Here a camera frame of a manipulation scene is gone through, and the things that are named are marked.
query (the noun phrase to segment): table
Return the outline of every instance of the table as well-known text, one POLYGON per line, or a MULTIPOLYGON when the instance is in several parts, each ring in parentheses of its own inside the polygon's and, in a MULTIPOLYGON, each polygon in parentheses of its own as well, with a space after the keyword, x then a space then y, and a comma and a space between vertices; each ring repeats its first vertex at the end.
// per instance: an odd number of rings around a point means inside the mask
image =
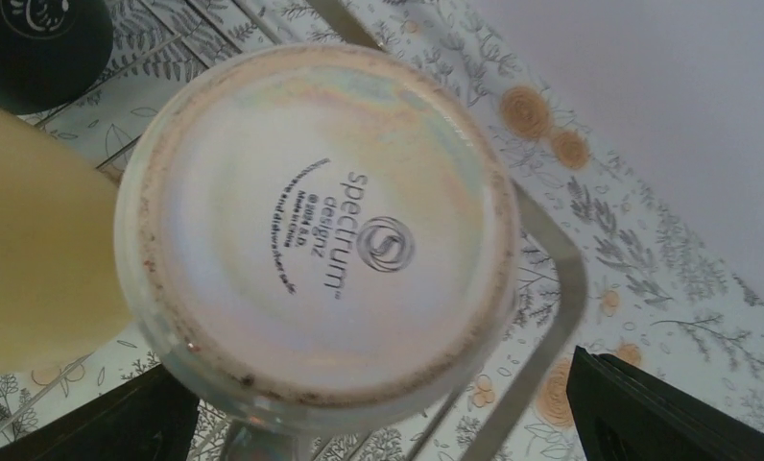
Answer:
MULTIPOLYGON (((136 140, 172 94, 241 50, 270 46, 237 8, 238 1, 116 1, 115 50, 103 83, 74 105, 27 121, 118 180, 136 140)), ((284 39, 339 41, 303 0, 244 3, 284 39)), ((585 459, 564 396, 576 344, 614 353, 764 432, 764 303, 622 155, 581 123, 465 2, 346 4, 396 56, 443 83, 469 107, 513 178, 546 207, 585 258, 585 319, 496 459, 585 459), (516 105, 528 112, 511 110, 516 105)), ((419 460, 460 457, 557 312, 561 294, 555 269, 531 239, 523 241, 521 268, 517 317, 430 434, 419 460)), ((1 423, 65 371, 0 434, 0 446, 157 363, 131 326, 81 362, 0 376, 1 423)), ((320 459, 405 459, 441 404, 372 434, 327 441, 320 459)), ((226 422, 205 403, 201 410, 192 458, 213 460, 226 422)))

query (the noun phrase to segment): metal frame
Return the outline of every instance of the metal frame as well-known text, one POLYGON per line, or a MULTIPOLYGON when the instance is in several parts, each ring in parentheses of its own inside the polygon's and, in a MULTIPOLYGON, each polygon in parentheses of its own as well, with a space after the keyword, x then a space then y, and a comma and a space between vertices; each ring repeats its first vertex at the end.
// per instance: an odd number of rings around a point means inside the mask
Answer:
MULTIPOLYGON (((231 0, 250 21, 252 21, 258 29, 266 36, 266 38, 272 44, 280 44, 282 40, 269 25, 256 14, 243 0, 231 0)), ((233 40, 221 27, 207 14, 204 8, 201 8, 197 4, 197 0, 185 0, 186 4, 195 12, 208 26, 210 26, 228 45, 234 47, 238 52, 245 53, 243 46, 233 40)), ((315 3, 316 9, 321 13, 323 20, 330 21, 332 17, 339 17, 344 23, 341 28, 334 28, 335 30, 345 30, 345 21, 353 21, 355 24, 349 24, 354 27, 354 30, 364 31, 362 26, 353 19, 345 7, 340 4, 339 0, 312 0, 315 3)), ((67 110, 71 109, 74 104, 80 101, 83 97, 90 94, 92 91, 98 89, 107 82, 116 80, 130 71, 132 68, 144 63, 150 57, 154 56, 159 51, 172 43, 177 43, 184 47, 195 59, 197 59, 204 67, 209 68, 211 63, 207 62, 207 59, 194 51, 192 46, 189 46, 185 41, 189 36, 183 36, 179 34, 173 27, 168 25, 162 20, 158 14, 156 14, 152 7, 150 7, 144 0, 139 0, 141 4, 150 14, 153 15, 156 21, 170 34, 170 36, 159 43, 157 46, 143 54, 130 64, 116 70, 107 79, 98 84, 92 86, 81 98, 78 100, 59 107, 53 110, 45 118, 35 124, 37 128, 44 129, 46 125, 57 117, 61 116, 67 110)), ((343 38, 351 43, 363 44, 368 46, 369 41, 367 37, 347 36, 343 33, 343 38)), ((138 142, 140 136, 128 143, 122 149, 103 160, 97 169, 102 171, 106 166, 113 163, 120 156, 133 149, 138 142)), ((551 256, 558 271, 558 279, 561 286, 561 301, 558 314, 554 318, 551 327, 546 332, 543 339, 537 345, 532 355, 525 362, 523 368, 518 372, 511 387, 504 394, 500 402, 495 406, 492 413, 489 415, 487 421, 477 434, 476 439, 472 445, 466 450, 465 454, 460 461, 481 461, 485 459, 491 459, 495 453, 498 452, 500 447, 507 440, 511 434, 513 427, 523 412, 529 407, 532 401, 532 397, 540 385, 546 371, 552 365, 552 362, 557 357, 558 353, 567 343, 569 337, 574 331, 577 324, 583 317, 585 311, 585 298, 586 298, 586 277, 585 267, 583 260, 580 256, 580 252, 571 239, 562 231, 562 229, 551 219, 551 217, 545 212, 545 210, 537 202, 535 202, 525 190, 523 190, 518 184, 515 184, 515 191, 518 198, 518 205, 521 211, 522 226, 523 229, 534 237, 537 243, 540 244, 551 256)), ((60 381, 64 379, 69 373, 79 367, 90 355, 82 357, 69 366, 67 366, 60 376, 46 385, 40 390, 29 402, 22 405, 16 412, 8 417, 3 423, 0 424, 0 435, 6 430, 14 421, 22 416, 29 408, 42 399, 49 391, 60 385, 60 381)), ((459 387, 452 393, 450 393, 445 399, 443 405, 437 411, 436 415, 427 425, 422 432, 420 438, 411 447, 407 455, 406 461, 414 461, 419 454, 424 450, 427 442, 433 437, 433 434, 439 429, 444 422, 446 416, 450 413, 453 406, 458 402, 461 395, 464 393, 466 383, 464 386, 459 387)), ((218 422, 209 433, 201 440, 198 445, 190 452, 188 459, 193 459, 199 455, 203 448, 208 445, 213 438, 224 431, 228 427, 228 419, 224 418, 218 422)), ((358 434, 357 442, 352 450, 346 455, 345 460, 350 460, 361 452, 365 444, 371 437, 371 433, 358 434)), ((328 445, 331 443, 332 438, 323 438, 320 446, 313 453, 313 460, 317 460, 323 453, 325 453, 328 445)))

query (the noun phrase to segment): metal rack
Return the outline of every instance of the metal rack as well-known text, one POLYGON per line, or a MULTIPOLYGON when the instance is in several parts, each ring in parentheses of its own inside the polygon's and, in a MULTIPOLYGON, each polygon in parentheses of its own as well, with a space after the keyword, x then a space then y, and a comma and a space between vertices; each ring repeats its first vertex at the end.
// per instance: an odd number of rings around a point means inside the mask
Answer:
MULTIPOLYGON (((83 97, 101 88, 103 85, 107 85, 108 83, 126 75, 132 69, 144 64, 149 59, 156 56, 159 52, 165 50, 169 46, 181 47, 184 52, 198 60, 204 69, 214 65, 214 62, 212 62, 208 57, 196 51, 194 47, 188 43, 187 40, 190 37, 189 34, 180 33, 177 28, 172 27, 166 21, 161 19, 156 11, 154 11, 154 8, 149 5, 147 1, 135 1, 139 6, 148 11, 156 21, 160 23, 161 28, 166 31, 168 36, 146 53, 143 53, 135 60, 117 68, 110 75, 107 75, 98 84, 92 86, 83 97)), ((223 28, 220 27, 219 24, 210 17, 207 11, 199 5, 198 1, 199 0, 184 0, 185 4, 203 20, 206 26, 215 31, 215 33, 227 46, 236 50, 237 53, 248 52, 249 50, 245 49, 241 43, 233 40, 227 34, 227 32, 223 30, 223 28)), ((230 1, 232 5, 237 7, 237 9, 240 10, 240 12, 242 12, 244 16, 257 27, 257 29, 271 44, 281 44, 284 41, 289 41, 283 40, 275 31, 272 30, 272 28, 262 17, 262 12, 255 12, 244 2, 244 0, 230 1)), ((53 120, 74 108, 77 101, 52 110, 41 120, 37 121, 35 126, 39 129, 45 130, 46 126, 53 120)), ((133 140, 128 142, 117 152, 109 155, 105 160, 100 162, 96 166, 97 170, 105 172, 106 169, 115 160, 128 153, 135 147, 139 137, 139 135, 136 136, 133 140)), ((558 352, 570 336, 571 332, 574 330, 575 326, 579 323, 585 309, 585 268, 580 258, 579 251, 573 242, 568 239, 565 233, 562 232, 562 230, 551 220, 551 218, 548 216, 548 214, 546 214, 541 206, 532 200, 523 191, 523 189, 520 188, 519 185, 516 184, 515 188, 521 209, 522 224, 525 231, 531 234, 535 240, 545 248, 545 250, 549 253, 556 264, 562 292, 560 309, 549 331, 537 345, 535 353, 533 353, 529 360, 525 362, 523 368, 515 377, 511 387, 507 390, 501 401, 489 415, 489 418, 478 433, 476 440, 468 448, 461 461, 480 461, 483 459, 491 459, 493 455, 500 449, 504 441, 509 437, 512 428, 519 416, 529 406, 532 395, 542 380, 545 371, 551 365, 552 361, 557 356, 558 352)), ((65 367, 58 378, 43 387, 28 402, 21 405, 17 411, 11 414, 0 424, 0 434, 10 428, 13 422, 20 418, 27 410, 34 406, 52 389, 60 385, 60 382, 72 371, 82 365, 89 356, 90 355, 82 357, 71 363, 69 366, 65 367)), ((450 393, 443 400, 443 404, 436 411, 436 414, 433 416, 430 423, 421 433, 420 437, 416 440, 416 443, 405 455, 405 460, 413 461, 418 458, 426 443, 432 439, 433 434, 439 429, 446 416, 457 404, 459 398, 463 395, 465 388, 466 383, 464 386, 461 386, 454 392, 450 393)), ((194 447, 194 449, 191 450, 188 459, 195 459, 195 457, 202 452, 206 445, 208 445, 222 431, 227 429, 227 426, 228 420, 226 418, 219 421, 209 430, 206 436, 194 447)), ((361 452, 365 444, 369 441, 371 435, 372 433, 370 432, 358 434, 356 443, 352 449, 349 450, 348 453, 344 456, 344 459, 350 460, 356 457, 358 453, 361 452)), ((313 452, 312 459, 317 460, 320 458, 326 451, 331 441, 331 438, 320 440, 318 448, 313 452)))

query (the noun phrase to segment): black container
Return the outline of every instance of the black container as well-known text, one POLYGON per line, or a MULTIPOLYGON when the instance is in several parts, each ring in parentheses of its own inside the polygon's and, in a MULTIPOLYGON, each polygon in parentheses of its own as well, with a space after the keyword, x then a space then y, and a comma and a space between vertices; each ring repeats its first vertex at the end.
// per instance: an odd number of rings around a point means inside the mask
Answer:
POLYGON ((23 114, 73 101, 112 48, 105 0, 0 0, 0 108, 23 114))

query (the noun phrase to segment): wire rack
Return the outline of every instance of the wire rack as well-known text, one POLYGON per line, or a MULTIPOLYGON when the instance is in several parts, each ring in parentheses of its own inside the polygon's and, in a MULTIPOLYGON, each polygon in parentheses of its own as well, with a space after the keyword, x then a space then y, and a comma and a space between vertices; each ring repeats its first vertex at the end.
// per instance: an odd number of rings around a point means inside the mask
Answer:
MULTIPOLYGON (((209 8, 216 0, 164 0, 183 4, 184 8, 178 15, 171 19, 165 19, 163 14, 159 14, 159 9, 164 7, 158 0, 115 0, 116 10, 124 8, 136 9, 134 15, 146 13, 149 21, 154 21, 157 27, 147 34, 140 34, 128 39, 149 40, 153 46, 149 50, 140 53, 131 59, 123 57, 121 60, 112 59, 111 65, 99 81, 89 88, 83 97, 73 103, 49 110, 44 114, 27 119, 37 128, 51 133, 48 128, 63 117, 68 111, 72 110, 85 98, 90 98, 98 90, 110 85, 117 79, 135 73, 137 69, 148 63, 158 61, 159 56, 172 55, 180 57, 184 62, 183 68, 174 68, 174 74, 183 72, 186 74, 186 80, 201 74, 204 70, 215 65, 219 61, 224 61, 237 54, 254 51, 260 46, 272 46, 281 43, 302 41, 304 37, 296 36, 289 28, 277 25, 280 18, 267 17, 267 11, 264 8, 255 9, 244 2, 244 0, 227 0, 249 21, 250 25, 241 29, 226 30, 221 20, 217 20, 216 13, 209 8), (191 12, 200 21, 191 21, 188 14, 191 12), (237 39, 244 32, 259 32, 258 38, 251 44, 237 39)), ((117 24, 125 32, 125 24, 117 24)), ((115 39, 122 39, 124 34, 119 34, 115 39)), ((315 31, 315 36, 309 39, 322 41, 323 39, 333 39, 343 41, 341 37, 333 31, 324 29, 315 31)), ((170 72, 170 67, 165 66, 163 71, 170 72)), ((124 143, 121 148, 115 152, 107 154, 107 157, 101 159, 96 165, 97 170, 103 172, 112 180, 118 182, 124 171, 125 158, 135 147, 140 135, 132 137, 124 143)), ((579 253, 574 245, 560 231, 548 215, 534 201, 520 189, 517 188, 518 199, 520 202, 523 216, 524 228, 528 233, 536 238, 545 250, 554 260, 561 279, 561 308, 555 318, 552 326, 547 332, 545 338, 536 346, 536 353, 524 364, 521 372, 515 377, 513 385, 504 397, 498 402, 495 409, 489 415, 488 420, 478 432, 475 442, 466 451, 463 461, 480 460, 492 458, 497 450, 502 446, 506 438, 512 431, 514 423, 519 415, 529 405, 530 398, 539 384, 545 370, 551 364, 557 352, 562 347, 565 339, 570 335, 571 330, 578 323, 582 315, 582 309, 585 306, 585 272, 582 268, 582 261, 579 259, 579 253)), ((11 428, 18 419, 20 419, 30 408, 38 403, 45 395, 60 385, 60 382, 69 376, 74 370, 80 367, 89 357, 82 357, 65 367, 60 375, 44 386, 40 391, 25 401, 16 411, 11 413, 0 423, 0 435, 11 428)), ((458 404, 463 395, 467 384, 451 392, 435 410, 427 426, 421 432, 416 442, 411 446, 407 453, 401 458, 405 461, 413 461, 422 453, 425 445, 432 440, 434 433, 439 429, 447 415, 458 404)), ((189 453, 188 460, 198 458, 209 444, 227 430, 229 421, 223 418, 212 426, 205 436, 193 447, 189 453)), ((352 460, 358 458, 363 447, 372 437, 371 432, 354 434, 351 437, 350 447, 342 453, 341 459, 352 460)), ((332 438, 316 439, 312 447, 312 459, 324 459, 325 453, 333 441, 332 438)))

